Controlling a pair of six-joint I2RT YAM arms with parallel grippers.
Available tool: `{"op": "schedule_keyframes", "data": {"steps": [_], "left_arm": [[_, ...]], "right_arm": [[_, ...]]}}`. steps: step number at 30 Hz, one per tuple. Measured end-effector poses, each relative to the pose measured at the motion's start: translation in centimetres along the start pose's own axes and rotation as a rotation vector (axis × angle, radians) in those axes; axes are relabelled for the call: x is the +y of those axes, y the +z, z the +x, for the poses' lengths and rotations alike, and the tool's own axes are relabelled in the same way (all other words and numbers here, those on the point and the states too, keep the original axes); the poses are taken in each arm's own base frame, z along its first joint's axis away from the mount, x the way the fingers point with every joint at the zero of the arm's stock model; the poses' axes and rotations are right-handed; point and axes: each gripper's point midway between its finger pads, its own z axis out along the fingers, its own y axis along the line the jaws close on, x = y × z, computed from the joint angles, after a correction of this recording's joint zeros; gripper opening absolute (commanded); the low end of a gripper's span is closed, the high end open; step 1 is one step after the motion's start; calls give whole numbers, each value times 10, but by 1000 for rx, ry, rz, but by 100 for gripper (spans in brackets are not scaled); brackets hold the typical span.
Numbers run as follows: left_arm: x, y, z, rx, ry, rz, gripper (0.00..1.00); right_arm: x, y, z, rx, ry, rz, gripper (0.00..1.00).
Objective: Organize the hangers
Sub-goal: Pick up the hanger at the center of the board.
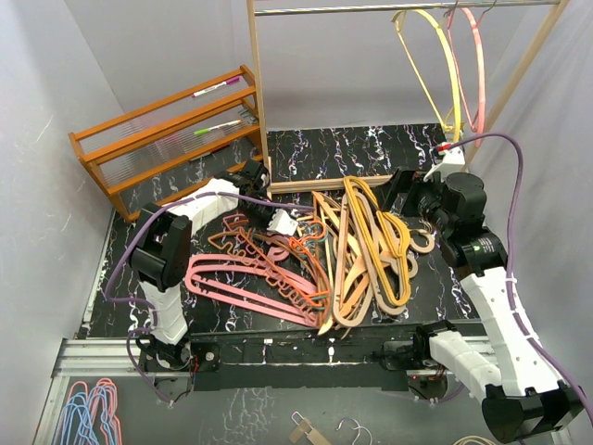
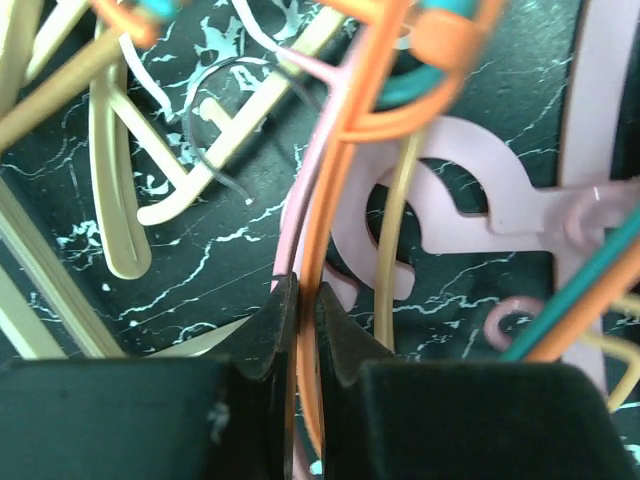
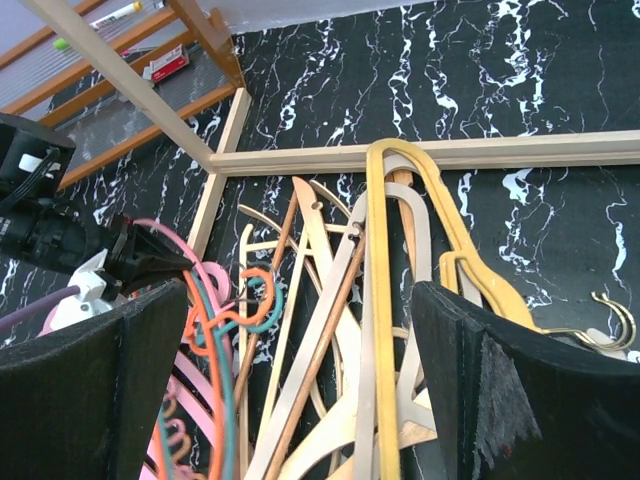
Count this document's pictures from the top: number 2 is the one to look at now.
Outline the orange plastic hanger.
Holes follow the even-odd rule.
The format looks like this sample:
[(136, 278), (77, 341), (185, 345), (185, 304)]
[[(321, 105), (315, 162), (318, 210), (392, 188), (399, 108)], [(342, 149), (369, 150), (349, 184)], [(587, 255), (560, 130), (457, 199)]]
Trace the orange plastic hanger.
[[(478, 52), (487, 43), (504, 11), (501, 1), (478, 1), (470, 23), (444, 20), (444, 14), (418, 13), (413, 1), (336, 1), (333, 8), (362, 22), (362, 36), (354, 44), (366, 49), (366, 60), (350, 75), (349, 99), (339, 123), (325, 143), (323, 160), (315, 194), (309, 204), (303, 232), (296, 249), (293, 268), (300, 271), (300, 307), (297, 340), (297, 389), (303, 408), (305, 426), (315, 449), (324, 442), (324, 406), (320, 399), (317, 365), (317, 328), (314, 305), (318, 296), (330, 228), (343, 195), (357, 148), (364, 143), (401, 141), (414, 133), (426, 135), (436, 119), (456, 99)], [(452, 79), (445, 80), (441, 93), (413, 105), (392, 109), (376, 107), (383, 82), (389, 77), (395, 59), (395, 43), (407, 27), (413, 26), (413, 39), (419, 58), (434, 61)]]

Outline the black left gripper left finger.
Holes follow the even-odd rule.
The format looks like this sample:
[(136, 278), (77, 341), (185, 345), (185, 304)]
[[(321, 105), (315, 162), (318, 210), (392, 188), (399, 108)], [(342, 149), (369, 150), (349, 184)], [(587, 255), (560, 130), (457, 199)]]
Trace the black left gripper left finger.
[(288, 479), (298, 282), (197, 357), (12, 361), (5, 479)]

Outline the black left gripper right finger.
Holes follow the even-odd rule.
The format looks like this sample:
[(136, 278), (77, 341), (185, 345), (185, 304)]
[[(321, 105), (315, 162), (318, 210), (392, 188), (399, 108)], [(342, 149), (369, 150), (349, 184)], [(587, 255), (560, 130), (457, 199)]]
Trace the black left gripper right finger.
[(622, 444), (578, 369), (409, 362), (316, 303), (328, 479), (618, 479)]

